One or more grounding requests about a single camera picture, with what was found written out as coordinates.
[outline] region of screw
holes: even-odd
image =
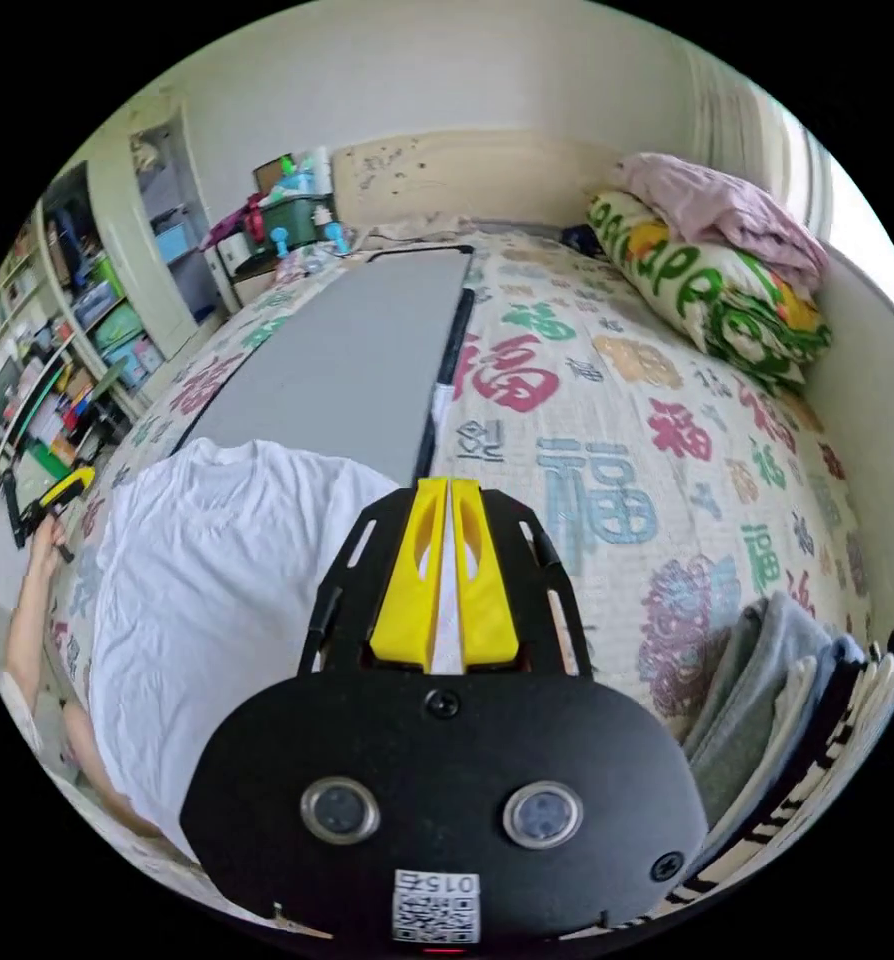
[[[438,720],[449,720],[460,711],[460,697],[452,690],[431,690],[424,702],[428,712]]]
[[[676,877],[684,865],[684,855],[676,850],[665,853],[651,868],[650,879],[654,883],[666,883]]]

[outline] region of curtain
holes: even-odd
[[[694,95],[693,160],[771,190],[770,98],[737,71],[685,43]]]
[[[829,155],[769,94],[684,43],[694,97],[695,163],[766,190],[821,240],[830,234]]]

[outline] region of camera lens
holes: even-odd
[[[300,801],[304,825],[326,843],[358,843],[380,824],[373,794],[356,780],[327,777],[312,783]]]
[[[546,850],[569,840],[580,826],[580,798],[560,783],[539,781],[522,787],[504,808],[504,830],[528,850]]]

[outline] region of sticker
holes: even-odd
[[[480,877],[396,870],[391,920],[401,943],[479,943]]]

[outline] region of bedsheet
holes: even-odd
[[[434,474],[532,507],[598,679],[683,737],[744,605],[787,590],[866,646],[844,472],[809,407],[671,330],[609,264],[476,235],[477,306]]]

